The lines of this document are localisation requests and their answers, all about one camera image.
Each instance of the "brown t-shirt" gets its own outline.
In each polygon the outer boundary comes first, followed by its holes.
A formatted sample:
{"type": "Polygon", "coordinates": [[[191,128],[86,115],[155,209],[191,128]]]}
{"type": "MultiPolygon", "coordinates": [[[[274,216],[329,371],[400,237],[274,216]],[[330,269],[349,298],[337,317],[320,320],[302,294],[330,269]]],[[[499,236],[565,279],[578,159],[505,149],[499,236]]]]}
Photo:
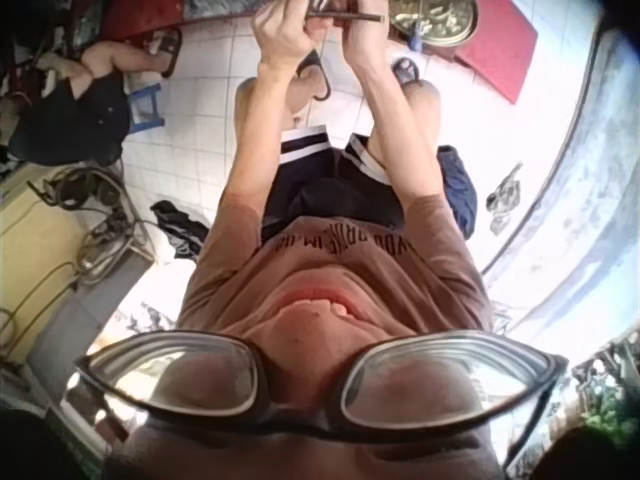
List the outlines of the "brown t-shirt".
{"type": "Polygon", "coordinates": [[[444,197],[417,200],[402,234],[346,218],[301,217],[262,245],[261,219],[223,204],[185,295],[178,327],[222,331],[305,269],[343,271],[415,333],[491,328],[482,278],[444,197]]]}

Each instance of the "man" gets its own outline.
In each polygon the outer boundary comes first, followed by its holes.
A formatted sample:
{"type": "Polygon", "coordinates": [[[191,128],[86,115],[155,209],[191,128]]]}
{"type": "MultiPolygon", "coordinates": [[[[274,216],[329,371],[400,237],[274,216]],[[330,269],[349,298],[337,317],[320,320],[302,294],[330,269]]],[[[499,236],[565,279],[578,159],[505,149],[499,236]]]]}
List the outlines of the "man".
{"type": "Polygon", "coordinates": [[[80,62],[46,53],[36,67],[55,70],[61,81],[31,105],[24,95],[0,99],[0,145],[18,161],[58,166],[93,160],[114,163],[129,133],[130,113],[123,90],[126,72],[170,76],[180,51],[179,31],[163,37],[150,54],[124,43],[100,42],[80,62]]]}
{"type": "MultiPolygon", "coordinates": [[[[305,24],[308,4],[276,0],[254,19],[262,50],[258,76],[236,99],[237,155],[179,318],[180,329],[255,345],[264,357],[270,401],[295,412],[314,411],[324,402],[345,361],[367,346],[418,333],[491,327],[482,279],[445,199],[460,191],[445,191],[442,170],[447,177],[463,170],[459,162],[452,170],[437,160],[438,93],[426,82],[400,85],[385,58],[386,23],[344,26],[344,55],[375,120],[367,145],[352,139],[334,171],[323,129],[290,130],[292,114],[311,97],[328,93],[314,55],[307,55],[330,22],[305,24]]],[[[387,0],[360,0],[358,6],[388,18],[387,0]]],[[[459,180],[472,192],[468,179],[459,180]]],[[[472,218],[460,223],[467,228],[472,218]]],[[[236,389],[252,377],[225,378],[227,367],[217,363],[213,347],[204,354],[193,348],[164,370],[153,403],[233,405],[236,389]]],[[[364,380],[359,382],[364,391],[364,380]]],[[[397,362],[366,389],[375,392],[389,382],[393,389],[349,400],[352,414],[378,415],[406,392],[419,395],[393,410],[395,422],[425,409],[446,417],[481,408],[467,371],[457,364],[397,362]]],[[[107,478],[502,475],[482,429],[471,442],[398,446],[294,434],[210,431],[189,438],[150,420],[108,460],[107,478]]]]}

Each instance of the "metal rod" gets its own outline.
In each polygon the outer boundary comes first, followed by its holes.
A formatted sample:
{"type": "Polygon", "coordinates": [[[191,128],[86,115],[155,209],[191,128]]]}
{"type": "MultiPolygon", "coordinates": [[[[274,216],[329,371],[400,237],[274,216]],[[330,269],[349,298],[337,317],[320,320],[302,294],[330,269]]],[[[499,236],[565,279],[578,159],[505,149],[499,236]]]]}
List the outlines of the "metal rod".
{"type": "Polygon", "coordinates": [[[352,12],[309,12],[307,18],[337,18],[339,20],[365,20],[368,22],[384,23],[386,17],[384,15],[373,15],[371,13],[352,13],[352,12]]]}

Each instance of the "nose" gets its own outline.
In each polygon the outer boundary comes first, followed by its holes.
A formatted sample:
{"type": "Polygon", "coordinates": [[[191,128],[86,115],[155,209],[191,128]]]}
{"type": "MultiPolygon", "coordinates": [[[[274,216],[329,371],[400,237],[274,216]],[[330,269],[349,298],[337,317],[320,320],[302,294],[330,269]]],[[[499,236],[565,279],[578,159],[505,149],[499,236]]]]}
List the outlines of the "nose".
{"type": "Polygon", "coordinates": [[[321,402],[345,361],[385,336],[370,330],[328,309],[301,305],[266,321],[250,340],[267,357],[272,399],[307,410],[321,402]]]}

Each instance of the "eyeglasses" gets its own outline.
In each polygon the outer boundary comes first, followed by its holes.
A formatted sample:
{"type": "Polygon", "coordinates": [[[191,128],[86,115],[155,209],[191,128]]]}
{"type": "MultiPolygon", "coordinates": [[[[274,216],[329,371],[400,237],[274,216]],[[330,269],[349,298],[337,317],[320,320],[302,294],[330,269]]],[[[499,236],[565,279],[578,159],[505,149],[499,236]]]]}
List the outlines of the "eyeglasses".
{"type": "MultiPolygon", "coordinates": [[[[118,418],[109,407],[115,399],[169,429],[408,443],[460,434],[533,402],[509,464],[568,362],[481,331],[398,338],[346,360],[314,412],[271,400],[267,363],[255,345],[237,338],[169,331],[134,336],[76,366],[110,418],[118,418]]],[[[134,428],[122,418],[119,424],[124,432],[134,428]]]]}

